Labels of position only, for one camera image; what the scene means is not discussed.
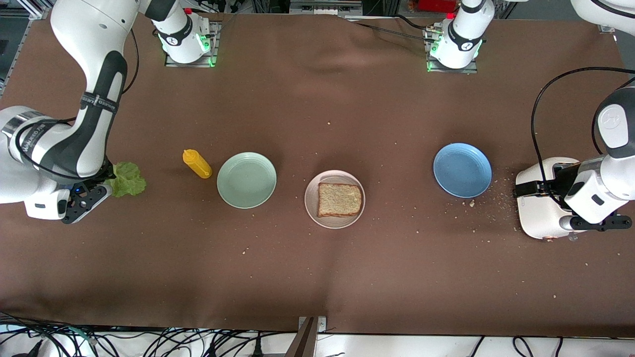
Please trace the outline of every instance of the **red object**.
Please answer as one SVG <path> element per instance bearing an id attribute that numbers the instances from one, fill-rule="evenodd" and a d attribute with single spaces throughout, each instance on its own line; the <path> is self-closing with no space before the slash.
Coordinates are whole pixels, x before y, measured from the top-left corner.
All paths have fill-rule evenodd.
<path id="1" fill-rule="evenodd" d="M 419 0 L 417 8 L 420 11 L 432 11 L 438 13 L 453 13 L 457 8 L 456 0 Z"/>

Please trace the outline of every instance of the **white floor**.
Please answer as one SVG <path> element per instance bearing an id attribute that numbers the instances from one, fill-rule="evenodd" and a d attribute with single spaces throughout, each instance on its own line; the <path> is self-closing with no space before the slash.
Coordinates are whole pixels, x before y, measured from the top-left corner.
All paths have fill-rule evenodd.
<path id="1" fill-rule="evenodd" d="M 115 346 L 120 357 L 164 356 L 166 352 L 175 346 L 175 343 L 169 342 L 161 346 L 153 354 L 144 354 L 157 336 L 146 334 L 132 339 L 122 339 L 135 335 L 138 335 L 138 333 L 115 333 L 107 335 L 107 338 Z M 192 333 L 182 333 L 174 337 L 174 339 L 181 341 L 191 335 Z M 254 337 L 256 335 L 255 333 L 244 333 L 241 336 Z M 262 350 L 265 354 L 285 353 L 294 336 L 295 334 L 293 333 L 285 333 L 264 337 L 262 339 Z M 0 342 L 6 337 L 7 335 L 0 335 Z M 76 353 L 72 347 L 72 342 L 67 337 L 61 335 L 56 335 L 55 337 L 65 346 L 71 356 Z M 209 346 L 211 338 L 212 335 L 209 335 L 203 340 L 186 344 L 191 351 L 181 348 L 167 356 L 201 356 Z M 16 336 L 6 343 L 0 344 L 0 356 L 11 357 L 18 353 L 28 353 L 39 340 L 39 337 L 29 338 L 26 334 Z M 479 337 L 320 334 L 317 338 L 315 357 L 332 357 L 338 354 L 343 357 L 466 357 L 472 353 L 478 340 Z M 527 337 L 525 340 L 535 357 L 553 357 L 555 355 L 558 339 Z M 77 337 L 77 341 L 78 343 L 84 342 L 82 337 Z M 241 340 L 235 339 L 231 343 L 225 344 L 217 351 L 217 356 L 225 357 L 223 353 L 239 342 Z M 251 342 L 242 348 L 238 356 L 250 357 L 253 353 L 253 345 L 254 342 Z M 529 356 L 520 342 L 519 349 L 523 354 Z M 236 351 L 237 349 L 233 349 L 226 356 L 232 357 Z M 109 348 L 108 351 L 104 351 L 97 346 L 97 352 L 102 357 L 117 356 Z M 92 357 L 95 354 L 90 349 L 89 344 L 83 343 L 81 344 L 81 352 L 77 355 Z M 559 355 L 560 357 L 630 357 L 635 355 L 635 340 L 565 339 Z M 51 341 L 45 340 L 38 356 L 58 357 L 60 354 Z M 511 337 L 486 337 L 476 356 L 520 357 L 512 346 Z"/>

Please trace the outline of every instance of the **lettuce leaf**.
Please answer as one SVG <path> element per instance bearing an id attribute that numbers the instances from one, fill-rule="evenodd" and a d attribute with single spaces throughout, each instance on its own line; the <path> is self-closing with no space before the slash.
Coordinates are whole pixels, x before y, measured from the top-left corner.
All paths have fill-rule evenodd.
<path id="1" fill-rule="evenodd" d="M 139 166 L 122 161 L 114 166 L 114 173 L 117 178 L 106 180 L 104 184 L 112 187 L 112 195 L 121 197 L 126 194 L 136 196 L 145 190 L 145 179 L 141 177 Z"/>

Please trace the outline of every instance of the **plate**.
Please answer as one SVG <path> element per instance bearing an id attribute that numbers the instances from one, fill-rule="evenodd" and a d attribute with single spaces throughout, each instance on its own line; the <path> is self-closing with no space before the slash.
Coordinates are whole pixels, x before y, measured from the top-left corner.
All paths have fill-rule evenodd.
<path id="1" fill-rule="evenodd" d="M 271 161 L 255 152 L 243 152 L 223 164 L 216 185 L 228 205 L 247 209 L 265 203 L 274 193 L 276 181 Z"/>
<path id="2" fill-rule="evenodd" d="M 491 166 L 485 154 L 469 144 L 454 143 L 439 150 L 434 158 L 434 178 L 449 194 L 474 198 L 491 183 Z"/>
<path id="3" fill-rule="evenodd" d="M 350 217 L 318 217 L 318 190 L 320 182 L 324 182 L 326 184 L 349 184 L 358 186 L 361 191 L 361 209 L 359 210 L 359 213 Z M 304 192 L 304 206 L 307 208 L 309 216 L 311 216 L 311 219 L 315 221 L 315 223 L 325 228 L 340 229 L 350 226 L 359 219 L 361 214 L 364 212 L 364 206 L 366 206 L 366 194 L 364 193 L 364 187 L 362 187 L 361 183 L 359 183 L 359 180 L 356 179 L 355 176 L 340 170 L 330 170 L 320 173 L 318 176 L 315 176 L 311 182 L 309 182 L 307 190 Z"/>

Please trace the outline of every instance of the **blue plate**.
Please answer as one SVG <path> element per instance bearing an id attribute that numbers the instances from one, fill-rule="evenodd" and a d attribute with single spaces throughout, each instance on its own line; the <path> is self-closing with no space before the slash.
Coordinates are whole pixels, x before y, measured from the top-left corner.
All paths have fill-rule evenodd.
<path id="1" fill-rule="evenodd" d="M 460 198 L 474 198 L 491 183 L 490 162 L 479 149 L 468 144 L 450 144 L 439 150 L 433 169 L 439 185 Z"/>

